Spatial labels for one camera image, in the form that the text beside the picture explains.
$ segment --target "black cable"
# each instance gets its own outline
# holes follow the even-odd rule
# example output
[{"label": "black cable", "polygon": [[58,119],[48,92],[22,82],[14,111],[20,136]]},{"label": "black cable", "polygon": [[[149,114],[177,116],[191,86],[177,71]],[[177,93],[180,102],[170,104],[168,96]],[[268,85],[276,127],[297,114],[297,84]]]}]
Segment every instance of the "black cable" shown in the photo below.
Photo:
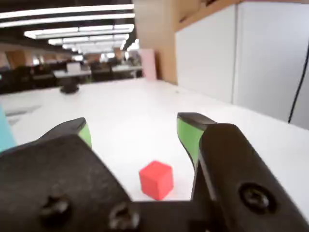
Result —
[{"label": "black cable", "polygon": [[303,73],[301,75],[301,79],[300,79],[300,82],[299,82],[299,85],[298,85],[298,88],[297,88],[297,91],[296,91],[296,94],[295,94],[295,97],[294,97],[294,101],[293,101],[293,104],[292,104],[292,108],[291,108],[291,111],[290,111],[290,116],[289,116],[289,121],[288,121],[289,123],[291,123],[293,113],[294,113],[294,109],[295,109],[295,105],[296,105],[296,102],[297,102],[297,99],[298,99],[298,95],[299,95],[300,89],[301,89],[303,82],[304,82],[304,78],[305,78],[306,70],[307,70],[307,65],[308,65],[308,58],[309,58],[309,44],[308,44],[308,47],[307,47],[307,55],[306,55],[306,60],[305,60],[305,64],[304,64]]}]

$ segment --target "red cube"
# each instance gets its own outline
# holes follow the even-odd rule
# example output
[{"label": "red cube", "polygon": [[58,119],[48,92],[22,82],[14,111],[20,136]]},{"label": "red cube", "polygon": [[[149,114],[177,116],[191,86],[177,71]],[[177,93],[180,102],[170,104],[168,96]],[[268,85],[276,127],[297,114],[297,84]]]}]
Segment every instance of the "red cube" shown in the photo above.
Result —
[{"label": "red cube", "polygon": [[152,161],[140,170],[141,190],[146,195],[162,200],[173,189],[172,167]]}]

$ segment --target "ceiling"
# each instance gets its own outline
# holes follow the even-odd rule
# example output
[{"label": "ceiling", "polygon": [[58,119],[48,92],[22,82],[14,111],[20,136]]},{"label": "ceiling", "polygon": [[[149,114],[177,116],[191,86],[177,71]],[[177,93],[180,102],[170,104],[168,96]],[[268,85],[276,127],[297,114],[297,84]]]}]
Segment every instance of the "ceiling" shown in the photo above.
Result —
[{"label": "ceiling", "polygon": [[136,40],[131,0],[0,0],[0,43],[78,53],[126,50]]}]

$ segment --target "pink partition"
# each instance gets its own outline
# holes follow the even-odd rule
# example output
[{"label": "pink partition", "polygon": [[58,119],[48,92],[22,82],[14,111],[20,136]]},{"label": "pink partition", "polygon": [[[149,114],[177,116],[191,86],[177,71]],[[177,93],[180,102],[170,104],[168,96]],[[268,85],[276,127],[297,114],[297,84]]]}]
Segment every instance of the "pink partition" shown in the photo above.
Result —
[{"label": "pink partition", "polygon": [[152,49],[141,49],[140,50],[141,65],[143,69],[143,76],[147,80],[156,80],[156,69],[155,69],[155,52]]}]

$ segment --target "black chair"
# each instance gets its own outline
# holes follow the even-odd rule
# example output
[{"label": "black chair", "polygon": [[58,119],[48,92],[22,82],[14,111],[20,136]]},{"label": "black chair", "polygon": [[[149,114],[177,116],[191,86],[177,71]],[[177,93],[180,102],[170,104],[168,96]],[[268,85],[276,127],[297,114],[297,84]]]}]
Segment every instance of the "black chair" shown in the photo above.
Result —
[{"label": "black chair", "polygon": [[49,65],[37,65],[33,68],[33,82],[35,88],[51,88],[57,86],[57,79]]},{"label": "black chair", "polygon": [[0,72],[0,94],[17,92],[17,83],[13,70]]},{"label": "black chair", "polygon": [[112,74],[112,67],[109,63],[95,62],[90,64],[91,76],[94,82],[112,81],[114,80]]}]

